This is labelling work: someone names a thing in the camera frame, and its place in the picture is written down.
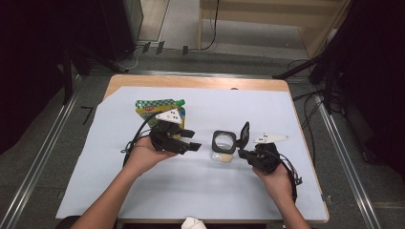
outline white cloth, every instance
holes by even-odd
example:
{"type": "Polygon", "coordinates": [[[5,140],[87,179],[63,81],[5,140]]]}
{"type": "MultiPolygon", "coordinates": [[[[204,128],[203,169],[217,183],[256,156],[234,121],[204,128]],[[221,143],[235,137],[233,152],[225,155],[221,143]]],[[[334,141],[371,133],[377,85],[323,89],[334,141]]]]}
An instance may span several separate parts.
{"type": "Polygon", "coordinates": [[[195,218],[187,218],[185,222],[181,225],[181,229],[206,229],[202,220],[195,218]]]}

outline black cable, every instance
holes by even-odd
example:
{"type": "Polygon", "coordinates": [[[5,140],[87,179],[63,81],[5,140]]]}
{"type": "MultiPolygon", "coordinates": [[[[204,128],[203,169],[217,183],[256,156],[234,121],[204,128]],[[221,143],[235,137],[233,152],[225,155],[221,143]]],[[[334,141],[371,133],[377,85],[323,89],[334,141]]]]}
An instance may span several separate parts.
{"type": "Polygon", "coordinates": [[[289,72],[289,67],[291,66],[291,64],[298,62],[298,61],[309,61],[308,59],[297,59],[297,60],[293,60],[291,62],[288,63],[287,65],[287,72],[289,72]]]}
{"type": "Polygon", "coordinates": [[[156,112],[156,113],[150,114],[150,115],[143,121],[142,125],[140,125],[140,127],[139,127],[137,133],[135,134],[134,139],[132,139],[132,141],[131,141],[131,146],[129,147],[127,154],[131,154],[132,149],[134,149],[135,143],[137,143],[137,141],[138,141],[139,139],[141,139],[141,137],[139,137],[139,136],[140,136],[140,132],[142,131],[142,129],[143,129],[143,127],[146,125],[146,123],[148,123],[148,121],[150,121],[150,119],[152,119],[155,115],[160,114],[160,113],[161,113],[161,112],[156,112]]]}
{"type": "Polygon", "coordinates": [[[217,0],[217,9],[215,11],[215,21],[214,21],[214,37],[212,38],[211,44],[209,44],[209,46],[200,49],[200,51],[206,51],[209,48],[211,48],[212,44],[214,44],[215,39],[217,37],[217,20],[218,20],[218,7],[220,6],[220,0],[217,0]]]}
{"type": "Polygon", "coordinates": [[[304,116],[305,116],[305,121],[303,123],[303,125],[301,126],[301,128],[304,130],[306,127],[308,127],[308,131],[309,131],[309,136],[310,136],[310,142],[312,145],[312,164],[313,164],[313,168],[315,169],[315,162],[316,162],[316,148],[315,148],[315,139],[313,137],[313,132],[312,132],[312,128],[309,125],[310,119],[312,118],[313,114],[315,114],[315,112],[318,110],[319,106],[321,105],[322,101],[319,103],[316,103],[315,106],[313,107],[312,111],[310,112],[309,116],[307,114],[307,103],[309,101],[309,99],[312,97],[309,96],[306,101],[304,102],[304,116]]]}

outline wire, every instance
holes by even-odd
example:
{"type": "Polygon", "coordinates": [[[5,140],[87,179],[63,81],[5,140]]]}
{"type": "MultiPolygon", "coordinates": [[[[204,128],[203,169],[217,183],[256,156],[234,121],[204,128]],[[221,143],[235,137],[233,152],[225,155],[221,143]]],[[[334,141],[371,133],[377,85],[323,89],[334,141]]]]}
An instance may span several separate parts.
{"type": "Polygon", "coordinates": [[[291,66],[291,64],[293,64],[293,63],[295,63],[295,62],[298,62],[298,61],[309,61],[308,59],[297,59],[297,60],[293,60],[293,61],[291,61],[291,62],[289,62],[288,63],[288,65],[287,65],[287,71],[289,71],[290,70],[290,66],[291,66]]]}
{"type": "Polygon", "coordinates": [[[202,48],[202,49],[200,49],[200,50],[198,50],[198,49],[191,49],[191,50],[189,50],[189,51],[199,51],[199,52],[201,52],[201,51],[206,51],[206,50],[208,50],[209,48],[211,48],[212,44],[214,44],[215,39],[216,39],[216,37],[217,37],[217,21],[218,21],[218,8],[219,8],[219,6],[220,6],[220,0],[217,0],[217,9],[215,10],[215,21],[214,21],[214,37],[212,38],[211,44],[209,44],[209,46],[207,46],[207,47],[205,47],[205,48],[202,48]]]}

